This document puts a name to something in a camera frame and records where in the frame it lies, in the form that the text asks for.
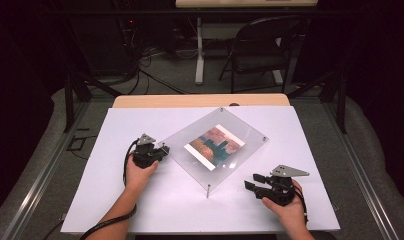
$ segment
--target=hand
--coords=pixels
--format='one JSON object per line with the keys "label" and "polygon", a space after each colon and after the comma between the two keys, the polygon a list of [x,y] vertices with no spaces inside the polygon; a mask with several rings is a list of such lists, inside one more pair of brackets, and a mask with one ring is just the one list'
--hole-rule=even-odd
{"label": "hand", "polygon": [[127,185],[125,191],[130,191],[133,194],[139,196],[145,189],[149,178],[159,165],[159,161],[155,161],[151,166],[147,168],[140,168],[134,164],[133,154],[128,157],[127,163]]}
{"label": "hand", "polygon": [[[293,185],[297,187],[295,188],[295,191],[299,192],[299,188],[301,191],[299,193],[302,195],[301,185],[295,180],[292,182]],[[305,225],[304,208],[302,206],[302,201],[298,196],[295,195],[293,201],[284,207],[266,197],[262,198],[262,203],[264,203],[264,205],[272,212],[277,214],[281,224],[286,230],[286,233],[291,239],[314,239]]]}

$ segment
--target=white table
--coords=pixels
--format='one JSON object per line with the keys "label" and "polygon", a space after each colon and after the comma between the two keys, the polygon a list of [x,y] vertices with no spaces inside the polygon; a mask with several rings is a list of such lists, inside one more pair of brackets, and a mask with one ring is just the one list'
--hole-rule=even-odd
{"label": "white table", "polygon": [[[216,107],[112,108],[88,160],[61,232],[83,233],[97,223],[122,192],[123,161],[132,141],[146,133],[162,141]],[[279,164],[310,173],[297,177],[304,189],[310,230],[338,230],[298,117],[291,106],[227,107],[270,139],[206,198],[171,157],[161,162],[138,202],[134,234],[259,234],[283,232],[277,217],[246,190],[252,174],[267,175]]]}
{"label": "white table", "polygon": [[[318,0],[176,0],[177,8],[251,8],[251,7],[315,7]],[[234,38],[243,24],[203,24],[197,19],[198,59],[195,84],[203,84],[204,53],[202,39]],[[274,71],[276,82],[283,82]]]}

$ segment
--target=gray carpet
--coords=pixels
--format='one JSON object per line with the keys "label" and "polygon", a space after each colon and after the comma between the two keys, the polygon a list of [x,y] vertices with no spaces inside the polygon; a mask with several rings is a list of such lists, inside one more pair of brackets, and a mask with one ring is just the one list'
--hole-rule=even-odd
{"label": "gray carpet", "polygon": [[[194,72],[195,61],[177,58],[168,55],[152,57],[150,66],[143,68],[159,79],[179,87],[191,93],[229,93],[229,81],[217,80],[220,69],[224,64],[224,58],[208,57],[205,64],[205,82],[202,86],[195,86]],[[250,83],[270,82],[270,76],[253,76]],[[115,82],[117,79],[104,79],[104,82]],[[128,93],[136,83],[132,80],[113,87],[122,93]],[[81,151],[66,151],[63,145],[57,156],[54,174],[48,181],[43,195],[38,199],[38,204],[32,208],[29,218],[24,220],[23,229],[18,235],[19,239],[43,239],[43,237],[59,222],[59,215],[66,213],[74,197],[81,174],[86,165],[86,159],[91,153],[95,137],[102,125],[107,109],[112,106],[113,98],[103,91],[90,87],[94,95],[91,103],[84,105],[85,111],[81,119],[77,119],[77,125],[71,134],[62,133],[65,124],[63,92],[53,96],[55,111],[51,123],[43,136],[39,147],[15,189],[0,209],[0,239],[6,235],[6,230],[15,219],[18,209],[29,190],[33,187],[40,171],[45,168],[53,157],[54,149],[62,139],[69,143],[72,138],[85,138]],[[316,96],[318,89],[313,89],[306,96]],[[258,92],[278,92],[279,88],[264,89]],[[177,94],[164,84],[141,77],[140,83],[133,94]],[[356,179],[356,174],[351,164],[351,156],[347,146],[342,141],[342,136],[336,130],[334,119],[328,114],[328,105],[321,104],[316,98],[292,100],[305,131],[308,143],[311,147],[314,159],[329,192],[331,201],[336,205],[336,211],[341,230],[333,232],[339,240],[346,239],[384,239],[381,229],[371,211],[363,194],[362,188]],[[364,166],[371,185],[382,200],[388,217],[393,223],[400,239],[404,239],[404,199],[395,190],[392,181],[384,170],[383,154],[380,149],[374,130],[362,114],[356,103],[349,100],[347,105],[346,127],[347,137],[354,146],[356,156]],[[59,228],[54,231],[49,239],[78,239],[77,236],[59,233]]]}

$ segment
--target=dark background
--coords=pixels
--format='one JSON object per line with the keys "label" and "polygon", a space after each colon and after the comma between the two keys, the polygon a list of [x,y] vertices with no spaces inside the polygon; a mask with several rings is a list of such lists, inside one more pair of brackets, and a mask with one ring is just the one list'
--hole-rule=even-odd
{"label": "dark background", "polygon": [[[107,0],[81,6],[71,2],[57,2],[57,7],[113,9]],[[359,5],[359,1],[319,1],[318,7],[354,9]],[[93,76],[133,70],[130,49],[122,44],[121,22],[71,21],[71,32],[58,19],[37,14],[41,7],[53,5],[44,0],[32,4],[0,1],[0,205],[44,133],[53,111],[50,96],[63,87],[71,66]],[[152,31],[148,34],[156,32],[156,22],[146,24]],[[177,26],[168,24],[162,25],[163,37],[172,41],[171,28]],[[313,21],[294,79],[313,81],[333,69],[354,36],[354,27],[354,21]],[[151,40],[156,43],[157,38],[153,35]],[[104,61],[112,56],[111,61]],[[361,106],[376,130],[387,171],[404,196],[404,1],[393,2],[371,25],[366,44],[348,72],[348,96]]]}

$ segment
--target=white desk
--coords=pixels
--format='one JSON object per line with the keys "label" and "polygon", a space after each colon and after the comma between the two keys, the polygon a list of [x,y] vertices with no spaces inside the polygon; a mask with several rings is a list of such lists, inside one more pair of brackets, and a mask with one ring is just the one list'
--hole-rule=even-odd
{"label": "white desk", "polygon": [[[162,141],[214,109],[216,107],[110,109],[61,232],[87,231],[112,206],[124,189],[123,161],[132,141],[142,133]],[[164,158],[138,202],[138,211],[129,231],[134,234],[282,232],[277,217],[255,198],[254,193],[246,190],[243,183],[244,180],[252,181],[253,173],[267,175],[279,164],[310,173],[308,177],[295,178],[304,188],[308,228],[339,229],[293,107],[227,109],[270,140],[218,185],[209,198],[206,198],[206,190],[174,159]]]}
{"label": "white desk", "polygon": [[[177,8],[251,8],[251,7],[315,7],[318,0],[176,0]],[[198,59],[195,84],[203,84],[204,56],[202,39],[231,39],[242,24],[224,24],[203,26],[201,18],[197,19]],[[273,72],[276,82],[282,82],[279,71]]]}

